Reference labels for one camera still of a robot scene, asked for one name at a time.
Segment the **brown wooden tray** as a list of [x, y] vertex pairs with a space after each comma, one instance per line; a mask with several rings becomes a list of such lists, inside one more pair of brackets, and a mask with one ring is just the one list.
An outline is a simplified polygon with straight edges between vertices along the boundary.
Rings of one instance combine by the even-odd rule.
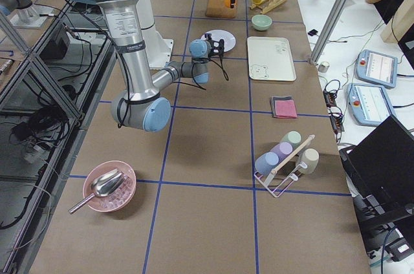
[[206, 17], [233, 19], [236, 17], [237, 7], [227, 8], [224, 0], [208, 0], [205, 11]]

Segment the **cream rectangular tray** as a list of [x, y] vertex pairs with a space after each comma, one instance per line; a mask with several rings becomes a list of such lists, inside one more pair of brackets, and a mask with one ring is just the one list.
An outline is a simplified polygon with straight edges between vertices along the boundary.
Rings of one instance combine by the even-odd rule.
[[290, 44], [284, 37], [252, 36], [247, 39], [248, 73], [253, 80], [296, 80]]

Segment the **mint green bowl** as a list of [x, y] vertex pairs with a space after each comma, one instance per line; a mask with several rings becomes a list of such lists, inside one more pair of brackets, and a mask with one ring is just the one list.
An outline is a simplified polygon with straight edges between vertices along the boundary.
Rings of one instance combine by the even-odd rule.
[[265, 14], [254, 15], [251, 22], [253, 28], [257, 31], [266, 31], [272, 26], [272, 18]]

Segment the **white round plate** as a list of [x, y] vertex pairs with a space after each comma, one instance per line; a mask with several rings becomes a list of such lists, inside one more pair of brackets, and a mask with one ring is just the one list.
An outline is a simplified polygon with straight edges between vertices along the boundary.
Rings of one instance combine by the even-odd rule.
[[224, 41], [224, 52], [228, 52], [235, 47], [236, 38], [229, 31], [220, 29], [209, 30], [201, 36], [201, 39], [206, 40], [206, 34], [211, 35], [215, 47], [219, 46], [219, 42], [222, 39]]

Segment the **small metal tin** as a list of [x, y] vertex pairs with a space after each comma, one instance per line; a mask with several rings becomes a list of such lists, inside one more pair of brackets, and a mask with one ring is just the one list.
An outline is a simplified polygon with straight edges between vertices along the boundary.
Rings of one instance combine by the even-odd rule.
[[318, 72], [320, 73], [326, 73], [330, 67], [330, 63], [327, 61], [322, 61], [318, 65]]

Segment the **pink folded cloth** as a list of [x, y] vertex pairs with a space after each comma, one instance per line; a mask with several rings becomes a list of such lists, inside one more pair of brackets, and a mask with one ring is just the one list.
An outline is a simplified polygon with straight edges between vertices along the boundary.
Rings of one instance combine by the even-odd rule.
[[292, 96], [272, 96], [270, 105], [273, 118], [296, 119], [298, 117]]

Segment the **pale green cup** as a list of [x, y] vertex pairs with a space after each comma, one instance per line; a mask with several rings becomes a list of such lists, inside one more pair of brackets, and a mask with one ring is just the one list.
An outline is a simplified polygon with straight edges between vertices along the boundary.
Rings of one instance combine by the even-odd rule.
[[290, 131], [282, 137], [280, 142], [287, 142], [291, 146], [297, 147], [301, 144], [301, 134], [298, 131]]

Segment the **far teach pendant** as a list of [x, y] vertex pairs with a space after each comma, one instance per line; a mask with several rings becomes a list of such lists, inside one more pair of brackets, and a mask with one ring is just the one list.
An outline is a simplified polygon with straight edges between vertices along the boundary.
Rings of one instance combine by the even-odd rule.
[[394, 56], [364, 49], [356, 60], [356, 74], [362, 81], [393, 89], [397, 84], [398, 59]]

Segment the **teach pendant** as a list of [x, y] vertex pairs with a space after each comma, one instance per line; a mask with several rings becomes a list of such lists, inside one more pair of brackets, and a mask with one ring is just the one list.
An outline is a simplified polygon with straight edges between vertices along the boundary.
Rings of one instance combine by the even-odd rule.
[[347, 102], [351, 112], [363, 126], [376, 127], [391, 115], [396, 115], [386, 88], [381, 85], [350, 83]]
[[362, 81], [393, 89], [397, 84], [398, 59], [394, 56], [364, 49], [356, 60], [356, 74]]

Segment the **lilac cup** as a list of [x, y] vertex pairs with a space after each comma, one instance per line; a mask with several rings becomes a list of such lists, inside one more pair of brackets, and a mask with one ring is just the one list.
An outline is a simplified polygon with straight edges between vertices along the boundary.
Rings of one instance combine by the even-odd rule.
[[279, 161], [282, 161], [292, 153], [293, 147], [289, 142], [280, 142], [273, 146], [270, 151], [278, 156]]

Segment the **blue cup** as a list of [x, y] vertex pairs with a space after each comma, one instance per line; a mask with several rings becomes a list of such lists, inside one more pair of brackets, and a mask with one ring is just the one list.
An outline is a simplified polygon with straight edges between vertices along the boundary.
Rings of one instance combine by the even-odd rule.
[[279, 156], [276, 153], [264, 153], [255, 161], [255, 171], [261, 175], [268, 175], [278, 163]]

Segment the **near teach pendant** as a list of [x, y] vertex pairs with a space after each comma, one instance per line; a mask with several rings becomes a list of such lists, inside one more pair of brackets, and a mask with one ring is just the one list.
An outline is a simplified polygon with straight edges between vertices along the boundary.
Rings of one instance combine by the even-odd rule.
[[363, 126], [376, 127], [391, 115], [396, 115], [386, 88], [381, 85], [350, 83], [347, 102], [351, 112]]

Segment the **beige cup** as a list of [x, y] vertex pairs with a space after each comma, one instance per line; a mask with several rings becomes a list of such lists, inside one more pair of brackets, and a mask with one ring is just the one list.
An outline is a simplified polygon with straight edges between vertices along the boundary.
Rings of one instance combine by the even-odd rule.
[[302, 174], [311, 174], [315, 171], [319, 162], [319, 152], [315, 149], [305, 149], [298, 158], [299, 172]]

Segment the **metal scoop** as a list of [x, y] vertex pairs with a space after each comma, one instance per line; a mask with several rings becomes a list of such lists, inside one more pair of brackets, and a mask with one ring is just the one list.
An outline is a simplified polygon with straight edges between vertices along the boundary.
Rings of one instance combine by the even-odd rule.
[[124, 174], [118, 169], [113, 169], [96, 178], [91, 184], [91, 194], [68, 210], [69, 214], [75, 213], [93, 198], [107, 197], [114, 193], [124, 182]]

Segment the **pink bowl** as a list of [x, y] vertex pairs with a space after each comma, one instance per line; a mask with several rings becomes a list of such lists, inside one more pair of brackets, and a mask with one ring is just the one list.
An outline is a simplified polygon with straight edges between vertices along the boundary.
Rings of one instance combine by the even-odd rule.
[[133, 168], [123, 161], [113, 160], [101, 163], [87, 176], [83, 184], [83, 197], [91, 195], [95, 188], [95, 180], [107, 173], [116, 173], [114, 179], [107, 184], [98, 184], [103, 191], [95, 196], [86, 205], [97, 212], [108, 213], [125, 207], [133, 198], [136, 191], [136, 174]]

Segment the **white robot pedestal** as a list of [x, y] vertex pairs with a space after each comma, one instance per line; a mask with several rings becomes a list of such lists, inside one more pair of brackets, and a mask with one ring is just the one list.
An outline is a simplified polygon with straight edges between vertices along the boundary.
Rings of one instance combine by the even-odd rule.
[[170, 61], [173, 40], [164, 39], [157, 31], [151, 0], [139, 0], [138, 18], [146, 44], [146, 54], [150, 69], [161, 69]]

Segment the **aluminium frame post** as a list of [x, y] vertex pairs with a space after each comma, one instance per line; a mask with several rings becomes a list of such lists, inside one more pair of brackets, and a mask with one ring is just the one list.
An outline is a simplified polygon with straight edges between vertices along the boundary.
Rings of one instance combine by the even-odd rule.
[[335, 26], [345, 8], [345, 4], [348, 0], [335, 0], [331, 11], [327, 17], [327, 20], [324, 24], [324, 27], [322, 28], [320, 32], [320, 36], [316, 42], [316, 45], [314, 46], [312, 53], [309, 56], [309, 63], [311, 65], [317, 65], [318, 60], [326, 46], [326, 44], [329, 41], [329, 38], [335, 29]]

